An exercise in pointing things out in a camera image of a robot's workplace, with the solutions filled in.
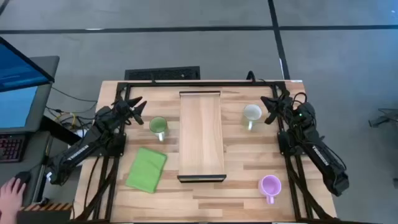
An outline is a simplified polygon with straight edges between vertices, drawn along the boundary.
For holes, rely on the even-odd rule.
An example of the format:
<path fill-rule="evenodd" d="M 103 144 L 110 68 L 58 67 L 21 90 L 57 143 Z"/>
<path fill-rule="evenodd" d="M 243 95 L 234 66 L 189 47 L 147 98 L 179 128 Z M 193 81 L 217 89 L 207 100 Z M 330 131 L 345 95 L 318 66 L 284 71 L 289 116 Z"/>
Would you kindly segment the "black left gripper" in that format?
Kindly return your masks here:
<path fill-rule="evenodd" d="M 141 100 L 141 96 L 129 100 L 116 100 L 112 104 L 114 113 L 125 125 L 131 125 L 131 118 L 134 118 L 139 125 L 143 125 L 142 112 L 147 102 L 144 101 L 139 104 Z"/>

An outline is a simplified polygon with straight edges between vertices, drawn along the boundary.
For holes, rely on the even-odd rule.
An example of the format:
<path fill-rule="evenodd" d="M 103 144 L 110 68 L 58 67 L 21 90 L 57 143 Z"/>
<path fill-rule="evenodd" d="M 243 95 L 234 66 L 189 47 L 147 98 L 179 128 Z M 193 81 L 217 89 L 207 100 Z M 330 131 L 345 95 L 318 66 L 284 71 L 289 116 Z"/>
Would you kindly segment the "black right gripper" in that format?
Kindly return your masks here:
<path fill-rule="evenodd" d="M 285 121 L 294 119 L 293 105 L 295 100 L 289 94 L 282 94 L 277 98 L 261 96 L 261 101 L 269 112 L 269 116 L 265 120 L 266 124 L 273 123 L 278 116 L 281 116 Z"/>

